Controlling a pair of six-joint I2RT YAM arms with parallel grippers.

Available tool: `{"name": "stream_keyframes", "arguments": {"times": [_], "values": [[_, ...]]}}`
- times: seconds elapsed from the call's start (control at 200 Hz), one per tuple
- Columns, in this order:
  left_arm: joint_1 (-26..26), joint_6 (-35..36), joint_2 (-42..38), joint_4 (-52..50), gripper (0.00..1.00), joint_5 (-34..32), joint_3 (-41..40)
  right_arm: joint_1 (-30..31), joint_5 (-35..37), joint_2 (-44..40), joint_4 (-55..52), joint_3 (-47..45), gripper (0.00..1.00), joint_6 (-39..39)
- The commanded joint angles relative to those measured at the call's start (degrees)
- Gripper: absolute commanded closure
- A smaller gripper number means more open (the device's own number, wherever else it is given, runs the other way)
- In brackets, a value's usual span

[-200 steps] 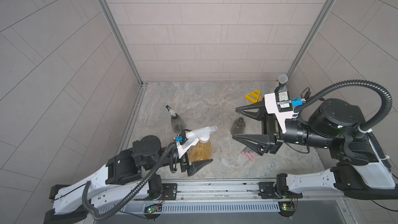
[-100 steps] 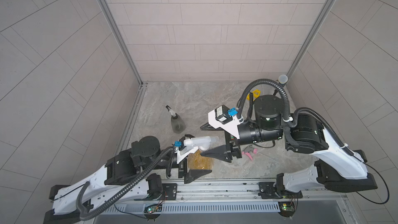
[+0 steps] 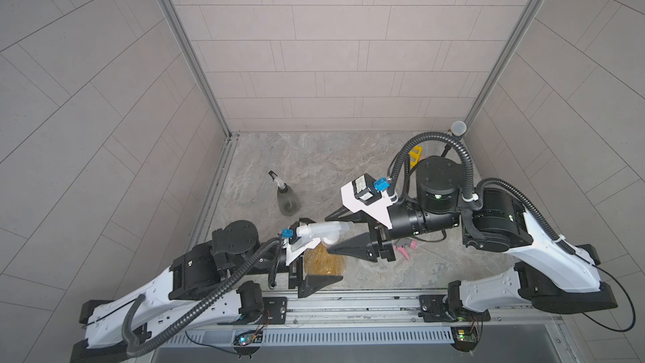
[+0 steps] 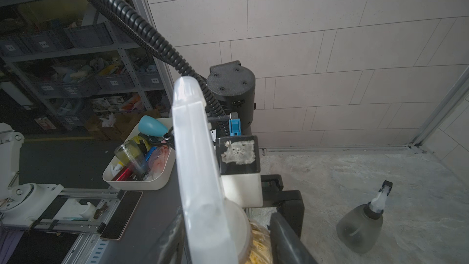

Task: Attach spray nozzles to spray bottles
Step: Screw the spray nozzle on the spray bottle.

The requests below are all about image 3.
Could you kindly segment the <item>black white spray nozzle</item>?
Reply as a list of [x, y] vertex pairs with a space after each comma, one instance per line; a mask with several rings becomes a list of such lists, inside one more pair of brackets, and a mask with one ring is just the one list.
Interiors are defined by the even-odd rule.
[[268, 174], [272, 181], [277, 185], [278, 189], [280, 191], [284, 191], [287, 186], [286, 183], [281, 178], [279, 178], [279, 176], [274, 171], [269, 171]]

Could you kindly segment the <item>clear spray nozzle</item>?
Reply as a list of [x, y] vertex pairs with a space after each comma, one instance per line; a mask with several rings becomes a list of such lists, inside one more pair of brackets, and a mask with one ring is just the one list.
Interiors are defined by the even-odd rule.
[[352, 222], [330, 221], [308, 224], [312, 234], [318, 237], [324, 245], [335, 245], [339, 242], [342, 234], [354, 229]]

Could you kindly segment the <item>grey bottle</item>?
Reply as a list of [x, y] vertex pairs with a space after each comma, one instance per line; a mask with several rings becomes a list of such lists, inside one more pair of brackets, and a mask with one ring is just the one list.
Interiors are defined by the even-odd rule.
[[302, 204], [295, 191], [285, 184], [283, 188], [277, 188], [277, 203], [282, 215], [290, 217], [300, 211]]

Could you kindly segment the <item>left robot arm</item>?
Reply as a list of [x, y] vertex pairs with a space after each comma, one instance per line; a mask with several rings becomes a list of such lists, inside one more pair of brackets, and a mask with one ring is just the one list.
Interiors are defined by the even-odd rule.
[[354, 228], [351, 222], [315, 223], [304, 219], [265, 243], [248, 220], [215, 230], [210, 241], [176, 258], [159, 276], [118, 300], [90, 300], [82, 305], [84, 339], [73, 346], [72, 362], [123, 362], [129, 350], [150, 352], [185, 329], [205, 324], [255, 324], [285, 319], [263, 299], [260, 284], [243, 279], [265, 275], [275, 287], [280, 273], [300, 298], [342, 280], [341, 275], [304, 272], [304, 254], [336, 245]]

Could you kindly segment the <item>orange plastic bottle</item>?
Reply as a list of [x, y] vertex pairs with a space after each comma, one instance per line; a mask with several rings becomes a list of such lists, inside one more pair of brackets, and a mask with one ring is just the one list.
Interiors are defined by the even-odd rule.
[[346, 263], [342, 255], [332, 255], [323, 243], [304, 254], [304, 271], [314, 276], [343, 276]]

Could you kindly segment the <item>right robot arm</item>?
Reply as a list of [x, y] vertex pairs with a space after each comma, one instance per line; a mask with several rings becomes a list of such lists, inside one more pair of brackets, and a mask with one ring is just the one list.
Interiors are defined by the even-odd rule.
[[508, 183], [489, 178], [477, 186], [481, 208], [462, 203], [459, 163], [430, 156], [409, 166], [416, 194], [392, 201], [389, 184], [363, 175], [342, 189], [343, 204], [332, 221], [367, 224], [368, 230], [331, 247], [334, 255], [375, 262], [394, 260], [394, 245], [460, 227], [463, 243], [479, 251], [512, 255], [516, 264], [493, 277], [454, 281], [446, 296], [423, 296], [421, 316], [428, 322], [485, 319], [491, 308], [530, 304], [553, 314], [584, 314], [614, 309], [616, 298], [601, 280], [599, 259], [591, 245], [574, 246], [547, 233], [539, 214]]

